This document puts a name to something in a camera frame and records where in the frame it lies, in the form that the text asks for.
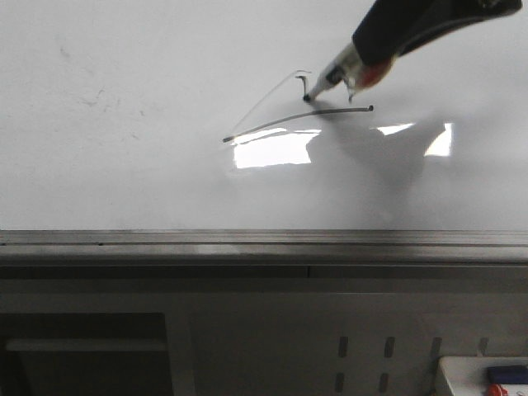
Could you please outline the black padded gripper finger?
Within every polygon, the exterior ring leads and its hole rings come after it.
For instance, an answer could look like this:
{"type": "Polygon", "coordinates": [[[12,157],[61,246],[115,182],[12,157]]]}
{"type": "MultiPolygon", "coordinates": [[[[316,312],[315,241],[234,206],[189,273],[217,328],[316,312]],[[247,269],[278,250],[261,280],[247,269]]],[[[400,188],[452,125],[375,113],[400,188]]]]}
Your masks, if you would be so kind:
{"type": "Polygon", "coordinates": [[[405,55],[453,31],[510,16],[522,8],[511,1],[376,1],[352,35],[362,62],[375,65],[405,55]]]}

